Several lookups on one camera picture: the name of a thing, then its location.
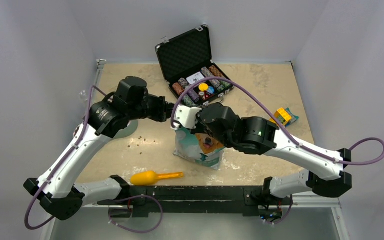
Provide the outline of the yellow plastic scoop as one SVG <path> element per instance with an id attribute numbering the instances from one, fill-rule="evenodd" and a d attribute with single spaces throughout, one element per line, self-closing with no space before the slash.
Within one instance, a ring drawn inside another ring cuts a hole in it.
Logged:
<path id="1" fill-rule="evenodd" d="M 156 173 L 155 171 L 149 170 L 132 175 L 130 178 L 130 183 L 135 186 L 149 186 L 154 185 L 161 180 L 177 179 L 183 177 L 183 172 Z"/>

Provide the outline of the green dog food bag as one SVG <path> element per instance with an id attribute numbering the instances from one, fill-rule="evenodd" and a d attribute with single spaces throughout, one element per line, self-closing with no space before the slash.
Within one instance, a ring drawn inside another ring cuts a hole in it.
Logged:
<path id="1" fill-rule="evenodd" d="M 192 134 L 186 128 L 175 131 L 173 154 L 203 167 L 218 170 L 225 146 L 205 133 Z"/>

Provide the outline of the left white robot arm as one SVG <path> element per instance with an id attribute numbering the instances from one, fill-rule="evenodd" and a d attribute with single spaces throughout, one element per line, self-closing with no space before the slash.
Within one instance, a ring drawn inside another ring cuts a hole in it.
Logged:
<path id="1" fill-rule="evenodd" d="M 150 119 L 164 123 L 173 114 L 174 103 L 149 93 L 147 82 L 139 77 L 122 79 L 116 91 L 89 104 L 83 122 L 70 145 L 57 161 L 38 178 L 28 178 L 24 188 L 53 218 L 64 221 L 81 207 L 100 201 L 118 205 L 129 199 L 129 185 L 122 177 L 77 184 L 80 173 L 92 158 L 133 121 Z"/>

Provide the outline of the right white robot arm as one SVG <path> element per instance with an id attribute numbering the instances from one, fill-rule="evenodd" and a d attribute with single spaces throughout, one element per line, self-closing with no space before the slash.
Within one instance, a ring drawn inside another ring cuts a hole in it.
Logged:
<path id="1" fill-rule="evenodd" d="M 268 204 L 287 196 L 313 192 L 338 198 L 352 189 L 353 179 L 340 162 L 350 151 L 326 150 L 309 142 L 294 143 L 273 122 L 262 117 L 239 117 L 220 103 L 211 104 L 196 114 L 197 129 L 218 140 L 226 148 L 246 155 L 265 155 L 293 163 L 303 169 L 288 176 L 268 177 L 260 196 Z"/>

